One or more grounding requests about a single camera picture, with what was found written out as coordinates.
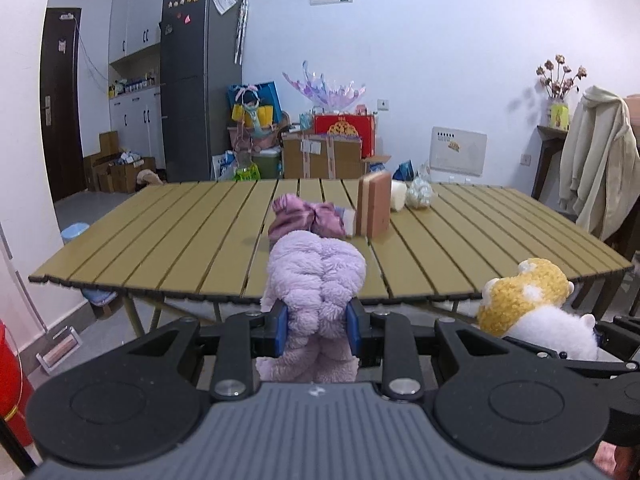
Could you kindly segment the lilac fluffy headband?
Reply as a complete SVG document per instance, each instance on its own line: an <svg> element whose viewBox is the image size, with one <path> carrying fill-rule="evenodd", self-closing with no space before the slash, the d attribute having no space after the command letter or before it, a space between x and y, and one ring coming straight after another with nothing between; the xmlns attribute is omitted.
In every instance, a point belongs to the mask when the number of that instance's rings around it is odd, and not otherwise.
<svg viewBox="0 0 640 480"><path fill-rule="evenodd" d="M345 308L358 296L367 263L344 240L294 231L271 248L260 308L288 306L288 339L282 356L258 358L264 382L354 382L358 359L346 335Z"/></svg>

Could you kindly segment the purple satin bow scrunchie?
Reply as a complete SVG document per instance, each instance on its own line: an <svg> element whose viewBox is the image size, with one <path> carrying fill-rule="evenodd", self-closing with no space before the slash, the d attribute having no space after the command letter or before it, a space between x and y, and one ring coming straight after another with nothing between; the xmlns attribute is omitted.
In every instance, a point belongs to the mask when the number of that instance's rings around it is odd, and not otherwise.
<svg viewBox="0 0 640 480"><path fill-rule="evenodd" d="M268 230L271 244L294 231L308 231L321 237L346 238L351 237L354 230L354 212L332 203L311 203L288 193L276 198L271 208L274 213Z"/></svg>

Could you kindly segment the white yellow plush hamster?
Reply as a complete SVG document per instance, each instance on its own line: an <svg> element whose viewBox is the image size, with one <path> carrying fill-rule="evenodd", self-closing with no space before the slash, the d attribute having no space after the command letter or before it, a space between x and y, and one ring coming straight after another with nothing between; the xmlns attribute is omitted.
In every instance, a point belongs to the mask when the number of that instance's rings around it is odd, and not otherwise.
<svg viewBox="0 0 640 480"><path fill-rule="evenodd" d="M478 307L477 325L498 338L511 337L565 353L567 359L595 361L596 319L563 310L574 284L547 259L529 258L518 273L486 283Z"/></svg>

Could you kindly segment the pink brown sponge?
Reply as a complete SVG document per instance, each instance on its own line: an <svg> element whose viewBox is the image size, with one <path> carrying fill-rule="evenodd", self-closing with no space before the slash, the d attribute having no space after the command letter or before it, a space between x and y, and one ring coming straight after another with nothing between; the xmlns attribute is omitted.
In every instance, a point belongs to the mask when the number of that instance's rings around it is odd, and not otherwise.
<svg viewBox="0 0 640 480"><path fill-rule="evenodd" d="M392 176L387 171L371 172L358 182L356 234L375 238L390 225Z"/></svg>

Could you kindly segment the folding slatted camping table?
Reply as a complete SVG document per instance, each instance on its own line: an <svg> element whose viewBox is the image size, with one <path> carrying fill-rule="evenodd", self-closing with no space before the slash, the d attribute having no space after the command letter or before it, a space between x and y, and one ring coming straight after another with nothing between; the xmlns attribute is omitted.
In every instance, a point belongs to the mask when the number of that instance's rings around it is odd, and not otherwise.
<svg viewBox="0 0 640 480"><path fill-rule="evenodd" d="M350 302L476 300L502 335L601 281L608 308L631 263L542 203L494 186L438 184L391 211L384 172L360 180L151 185L65 245L34 282L174 299L285 304L293 330L342 336Z"/></svg>

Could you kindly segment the crumpled clear plastic bag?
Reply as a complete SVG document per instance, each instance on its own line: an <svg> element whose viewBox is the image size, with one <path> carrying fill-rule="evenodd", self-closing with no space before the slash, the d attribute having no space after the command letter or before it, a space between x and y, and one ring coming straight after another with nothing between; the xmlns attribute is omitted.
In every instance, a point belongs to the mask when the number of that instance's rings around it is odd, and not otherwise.
<svg viewBox="0 0 640 480"><path fill-rule="evenodd" d="M416 177L407 188L405 204L412 209L425 209L431 206L437 196L431 182L426 177Z"/></svg>

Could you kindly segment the red gift box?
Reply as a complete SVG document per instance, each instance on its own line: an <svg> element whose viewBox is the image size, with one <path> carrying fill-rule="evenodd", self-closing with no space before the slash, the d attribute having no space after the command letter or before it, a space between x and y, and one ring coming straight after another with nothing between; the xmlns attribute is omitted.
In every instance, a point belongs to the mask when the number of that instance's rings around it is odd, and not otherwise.
<svg viewBox="0 0 640 480"><path fill-rule="evenodd" d="M312 120L315 134L358 138L361 142L361 157L369 158L376 151L375 114L319 114Z"/></svg>

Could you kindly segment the cream hooded jacket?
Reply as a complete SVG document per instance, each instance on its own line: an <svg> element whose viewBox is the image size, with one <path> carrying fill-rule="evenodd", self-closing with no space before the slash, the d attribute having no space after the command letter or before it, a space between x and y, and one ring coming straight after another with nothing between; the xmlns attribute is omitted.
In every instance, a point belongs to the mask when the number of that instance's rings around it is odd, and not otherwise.
<svg viewBox="0 0 640 480"><path fill-rule="evenodd" d="M606 240L639 198L639 151L623 98L598 86L580 99L562 149L560 205L576 223Z"/></svg>

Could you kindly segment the blue gift bag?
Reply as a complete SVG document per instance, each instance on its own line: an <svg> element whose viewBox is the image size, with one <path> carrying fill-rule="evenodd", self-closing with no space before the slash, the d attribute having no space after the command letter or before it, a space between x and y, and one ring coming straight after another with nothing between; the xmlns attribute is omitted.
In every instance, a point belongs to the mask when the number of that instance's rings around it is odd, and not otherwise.
<svg viewBox="0 0 640 480"><path fill-rule="evenodd" d="M273 81L262 84L234 84L229 86L226 97L232 122L253 125L256 118L262 126L275 125L282 119L282 108Z"/></svg>

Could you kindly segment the open cardboard boxes by door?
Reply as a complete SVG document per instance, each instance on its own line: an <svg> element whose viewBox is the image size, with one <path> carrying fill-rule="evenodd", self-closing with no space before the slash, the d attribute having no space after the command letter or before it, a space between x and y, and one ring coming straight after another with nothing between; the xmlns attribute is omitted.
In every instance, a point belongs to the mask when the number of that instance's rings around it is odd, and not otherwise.
<svg viewBox="0 0 640 480"><path fill-rule="evenodd" d="M124 151L116 131L100 133L99 144L99 151L84 158L85 180L90 192L133 193L144 185L138 174L156 169L153 156Z"/></svg>

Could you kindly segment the light blue stool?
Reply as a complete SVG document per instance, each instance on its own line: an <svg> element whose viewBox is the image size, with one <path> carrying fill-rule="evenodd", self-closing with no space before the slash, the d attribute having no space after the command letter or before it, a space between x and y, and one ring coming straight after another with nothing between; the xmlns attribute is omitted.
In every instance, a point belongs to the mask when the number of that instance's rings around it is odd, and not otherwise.
<svg viewBox="0 0 640 480"><path fill-rule="evenodd" d="M77 237L80 237L81 234L86 232L89 228L90 226L86 222L76 222L70 226L66 226L66 228L61 231L63 244L66 245L73 240L76 240Z"/></svg>

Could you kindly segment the dark wooden side table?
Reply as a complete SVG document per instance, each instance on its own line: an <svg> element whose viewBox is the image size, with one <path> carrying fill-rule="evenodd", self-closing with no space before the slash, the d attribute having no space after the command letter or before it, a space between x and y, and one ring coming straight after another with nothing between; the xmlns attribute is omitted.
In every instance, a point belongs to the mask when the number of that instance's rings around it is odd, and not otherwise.
<svg viewBox="0 0 640 480"><path fill-rule="evenodd" d="M539 152L538 165L532 194L530 194L530 196L532 196L534 200L540 199L542 190L544 189L544 182L546 182L548 176L552 158L555 154L562 152L567 136L566 130L558 128L538 125L537 130L541 137L541 148Z"/></svg>

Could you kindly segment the white kitchen cabinets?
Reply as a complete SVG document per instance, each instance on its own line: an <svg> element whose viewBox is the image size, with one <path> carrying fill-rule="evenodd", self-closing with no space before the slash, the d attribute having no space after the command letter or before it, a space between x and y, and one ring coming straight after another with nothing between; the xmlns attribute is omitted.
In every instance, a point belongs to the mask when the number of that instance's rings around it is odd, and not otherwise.
<svg viewBox="0 0 640 480"><path fill-rule="evenodd" d="M119 145L165 167L160 119L163 0L112 0L108 32L111 128Z"/></svg>

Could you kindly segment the dark grey refrigerator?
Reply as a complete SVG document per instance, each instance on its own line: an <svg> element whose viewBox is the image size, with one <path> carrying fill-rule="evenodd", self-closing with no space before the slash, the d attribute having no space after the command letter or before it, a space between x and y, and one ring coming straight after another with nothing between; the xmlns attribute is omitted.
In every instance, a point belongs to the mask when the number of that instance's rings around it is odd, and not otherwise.
<svg viewBox="0 0 640 480"><path fill-rule="evenodd" d="M231 148L227 91L242 81L235 59L239 0L163 0L160 109L168 181L205 181Z"/></svg>

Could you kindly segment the white wall heater panel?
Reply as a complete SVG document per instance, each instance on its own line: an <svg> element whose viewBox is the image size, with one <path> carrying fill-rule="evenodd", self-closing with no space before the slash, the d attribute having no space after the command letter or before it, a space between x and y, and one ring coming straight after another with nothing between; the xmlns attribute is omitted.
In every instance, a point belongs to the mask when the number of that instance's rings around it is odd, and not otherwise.
<svg viewBox="0 0 640 480"><path fill-rule="evenodd" d="M485 133L445 127L432 128L432 169L480 177L483 174L488 136Z"/></svg>

